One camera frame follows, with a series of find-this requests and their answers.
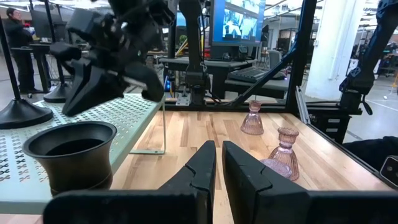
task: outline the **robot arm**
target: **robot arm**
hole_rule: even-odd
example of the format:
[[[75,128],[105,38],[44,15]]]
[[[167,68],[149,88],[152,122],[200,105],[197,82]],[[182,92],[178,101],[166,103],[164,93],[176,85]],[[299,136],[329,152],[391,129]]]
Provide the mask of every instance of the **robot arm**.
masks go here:
[[[200,55],[202,4],[205,0],[179,0],[179,8],[187,21],[187,35],[189,48],[189,65],[185,75],[185,82],[190,89],[190,102],[193,105],[204,106],[206,90],[210,90],[210,78],[206,72],[205,59]]]
[[[340,91],[343,93],[340,106],[347,111],[356,111],[359,108],[359,104],[363,103],[366,111],[369,114],[372,113],[364,97],[373,86],[373,68],[376,66],[384,48],[398,26],[398,0],[381,0],[377,8],[376,18],[376,30],[362,60],[340,84]]]
[[[62,113],[73,116],[93,106],[123,97],[130,84],[144,87],[142,97],[160,101],[163,85],[152,69],[143,65],[146,53],[160,38],[160,28],[174,19],[163,0],[109,1],[114,15],[75,9],[67,29],[90,43],[87,56],[65,43],[51,45],[61,61],[71,61],[71,92]]]

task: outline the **pink glass candle holder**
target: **pink glass candle holder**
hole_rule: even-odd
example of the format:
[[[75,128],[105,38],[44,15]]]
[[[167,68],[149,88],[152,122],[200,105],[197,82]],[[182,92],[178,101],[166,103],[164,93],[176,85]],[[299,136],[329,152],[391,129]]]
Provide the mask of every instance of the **pink glass candle holder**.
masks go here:
[[[252,100],[249,103],[249,114],[245,117],[243,124],[241,126],[241,131],[246,134],[260,135],[264,133],[262,128],[262,121],[259,115],[259,110],[261,108],[261,102]]]
[[[297,180],[300,176],[299,164],[293,151],[293,144],[299,132],[291,128],[279,128],[278,132],[279,146],[271,152],[268,159],[261,162],[280,175],[290,180]]]

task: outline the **metal bracket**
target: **metal bracket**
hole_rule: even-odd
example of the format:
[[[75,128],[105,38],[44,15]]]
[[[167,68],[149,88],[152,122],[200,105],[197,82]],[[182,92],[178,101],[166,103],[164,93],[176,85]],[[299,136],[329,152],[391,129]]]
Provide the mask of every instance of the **metal bracket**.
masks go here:
[[[177,93],[177,106],[189,106],[191,104],[191,93]]]
[[[129,154],[152,154],[152,155],[163,155],[166,153],[166,115],[165,115],[165,98],[162,100],[162,113],[163,113],[163,140],[164,140],[164,149],[163,150],[140,150],[133,149]]]
[[[303,92],[299,86],[296,86],[296,100],[298,105],[298,112],[300,113],[300,119],[304,124],[311,124],[310,115],[308,114],[307,104],[303,97]]]

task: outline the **green perforated platform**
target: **green perforated platform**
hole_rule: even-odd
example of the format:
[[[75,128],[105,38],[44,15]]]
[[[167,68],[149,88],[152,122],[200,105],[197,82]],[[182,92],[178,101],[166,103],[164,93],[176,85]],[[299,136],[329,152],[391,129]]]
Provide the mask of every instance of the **green perforated platform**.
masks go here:
[[[0,213],[41,214],[52,198],[43,167],[22,152],[26,139],[48,128],[79,121],[105,121],[115,125],[118,133],[112,142],[109,159],[115,173],[130,153],[142,132],[159,110],[161,103],[125,94],[73,118],[61,113],[63,104],[37,102],[50,108],[54,118],[36,126],[0,130]]]

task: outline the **black flower pot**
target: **black flower pot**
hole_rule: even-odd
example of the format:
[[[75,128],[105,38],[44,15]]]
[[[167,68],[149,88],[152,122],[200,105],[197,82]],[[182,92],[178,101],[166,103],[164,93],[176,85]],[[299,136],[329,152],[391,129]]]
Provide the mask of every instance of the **black flower pot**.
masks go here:
[[[24,143],[49,176],[53,196],[69,190],[109,189],[109,148],[116,127],[101,121],[65,124],[42,131]]]

